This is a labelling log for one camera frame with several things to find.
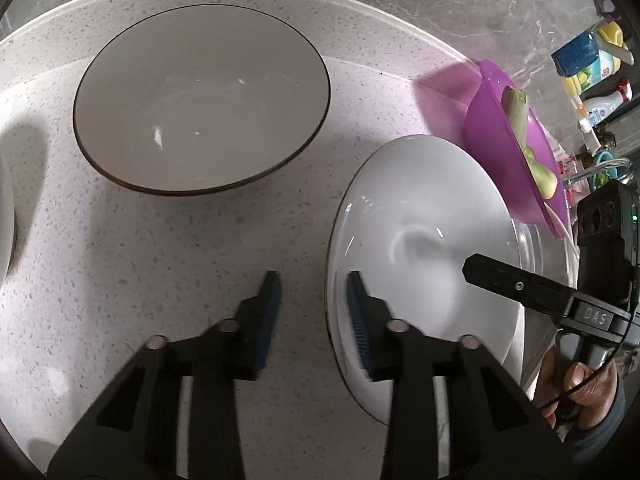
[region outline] black cable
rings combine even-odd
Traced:
[[[635,288],[634,288],[634,291],[632,293],[632,299],[630,301],[630,303],[632,303],[632,305],[633,305],[632,310],[631,310],[631,316],[629,317],[629,322],[628,322],[628,324],[626,326],[625,334],[622,336],[622,338],[620,338],[620,341],[616,344],[613,352],[611,352],[611,354],[609,354],[609,356],[605,359],[603,364],[601,364],[600,367],[593,372],[593,374],[591,374],[589,377],[587,377],[586,379],[581,381],[578,385],[574,386],[570,390],[562,392],[558,396],[556,396],[553,399],[551,399],[549,402],[546,402],[545,404],[540,406],[540,410],[546,410],[547,408],[553,406],[556,402],[560,402],[560,400],[565,399],[568,396],[570,396],[571,394],[574,394],[575,392],[577,392],[580,388],[582,388],[583,386],[585,386],[588,383],[590,383],[591,381],[593,381],[607,366],[609,366],[610,362],[613,361],[613,359],[616,356],[616,354],[620,351],[620,348],[622,348],[622,344],[624,343],[624,341],[626,339],[626,336],[629,334],[629,329],[631,329],[631,325],[636,320],[636,310],[638,310],[638,299],[639,299],[638,298],[638,296],[639,296],[638,280],[635,280],[634,287]]]

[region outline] cucumber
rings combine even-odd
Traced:
[[[529,98],[522,90],[505,86],[500,100],[502,110],[507,115],[509,126],[513,130],[520,148],[527,144],[527,122],[529,121]]]
[[[532,160],[536,160],[536,154],[533,153],[533,150],[529,146],[525,146],[522,149],[522,152],[524,153],[524,156],[528,156]]]
[[[553,171],[544,164],[540,164],[528,156],[525,156],[525,159],[533,175],[533,180],[535,180],[536,186],[538,186],[540,195],[542,195],[542,198],[545,200],[549,200],[556,193],[558,178],[554,175]]]

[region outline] purple object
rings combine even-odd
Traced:
[[[566,200],[562,179],[544,130],[529,108],[527,145],[536,160],[558,178],[556,193],[543,200],[524,154],[511,131],[500,99],[505,86],[515,87],[509,76],[491,61],[479,63],[482,82],[471,101],[465,118],[464,139],[467,152],[484,168],[502,195],[511,218],[518,222],[546,225],[554,236],[563,238],[545,207],[545,202],[567,224]]]
[[[598,14],[607,20],[608,23],[618,22],[622,19],[622,16],[620,16],[620,13],[611,0],[593,0],[593,3],[596,5],[596,9],[598,9]]]

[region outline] finger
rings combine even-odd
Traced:
[[[542,359],[540,367],[540,377],[538,380],[553,381],[556,373],[556,347],[552,346]]]
[[[533,402],[536,406],[540,407],[549,402],[554,397],[557,397],[559,392],[558,388],[554,384],[554,373],[556,370],[556,348],[551,348],[542,359],[542,366],[540,367],[540,374],[538,376],[538,383],[536,384],[536,392],[533,395]],[[558,403],[554,403],[542,410],[541,414],[545,418],[550,416],[558,407]]]
[[[556,427],[556,414],[555,413],[551,413],[550,415],[547,415],[545,417],[546,422],[551,426],[551,428],[555,428]]]
[[[564,376],[566,390],[574,388],[593,374],[593,370],[582,363],[572,363]],[[596,377],[570,395],[570,399],[580,404],[578,426],[584,430],[593,428],[607,416],[618,387],[618,373],[615,363],[611,362],[607,368]]]

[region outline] white bottle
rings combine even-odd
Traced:
[[[589,114],[591,126],[601,123],[609,117],[622,103],[631,99],[631,81],[628,77],[622,78],[618,83],[618,90],[611,95],[592,97],[584,102],[584,107]]]

